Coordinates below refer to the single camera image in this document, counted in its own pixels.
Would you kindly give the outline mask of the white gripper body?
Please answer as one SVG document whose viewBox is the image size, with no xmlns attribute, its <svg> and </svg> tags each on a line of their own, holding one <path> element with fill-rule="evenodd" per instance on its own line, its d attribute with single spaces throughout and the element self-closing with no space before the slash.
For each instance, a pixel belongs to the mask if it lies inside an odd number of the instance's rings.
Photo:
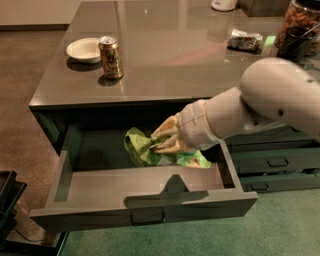
<svg viewBox="0 0 320 256">
<path fill-rule="evenodd" d="M 194 149 L 209 149 L 221 142 L 209 125 L 205 100 L 186 105 L 179 113 L 178 134 L 180 139 Z"/>
</svg>

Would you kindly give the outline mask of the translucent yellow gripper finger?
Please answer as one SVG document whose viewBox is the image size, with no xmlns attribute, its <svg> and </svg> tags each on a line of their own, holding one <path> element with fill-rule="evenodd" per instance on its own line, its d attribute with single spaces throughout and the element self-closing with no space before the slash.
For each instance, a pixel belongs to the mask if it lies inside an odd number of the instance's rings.
<svg viewBox="0 0 320 256">
<path fill-rule="evenodd" d="M 176 138 L 178 136 L 178 121 L 180 114 L 168 117 L 152 134 L 152 138 Z"/>
<path fill-rule="evenodd" d="M 187 145 L 178 135 L 164 137 L 160 144 L 153 147 L 153 151 L 159 154 L 176 154 L 194 152 L 195 148 Z"/>
</svg>

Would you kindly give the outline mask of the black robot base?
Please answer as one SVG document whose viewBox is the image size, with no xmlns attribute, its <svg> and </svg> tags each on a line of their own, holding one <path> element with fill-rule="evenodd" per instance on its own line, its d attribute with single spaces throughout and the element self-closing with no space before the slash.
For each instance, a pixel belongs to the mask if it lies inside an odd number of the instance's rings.
<svg viewBox="0 0 320 256">
<path fill-rule="evenodd" d="M 27 184 L 16 180 L 13 170 L 0 171 L 0 254 L 1 256 L 61 256 L 67 239 L 63 232 L 53 246 L 31 240 L 17 228 L 15 207 Z"/>
</svg>

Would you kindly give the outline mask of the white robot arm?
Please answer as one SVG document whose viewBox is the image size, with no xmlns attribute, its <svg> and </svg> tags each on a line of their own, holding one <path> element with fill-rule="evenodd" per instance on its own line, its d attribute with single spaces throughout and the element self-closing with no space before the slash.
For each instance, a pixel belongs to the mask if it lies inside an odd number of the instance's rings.
<svg viewBox="0 0 320 256">
<path fill-rule="evenodd" d="M 173 154 L 207 150 L 222 140 L 289 125 L 317 140 L 320 84 L 297 64 L 265 58 L 250 65 L 240 85 L 186 105 L 151 135 L 152 150 Z"/>
</svg>

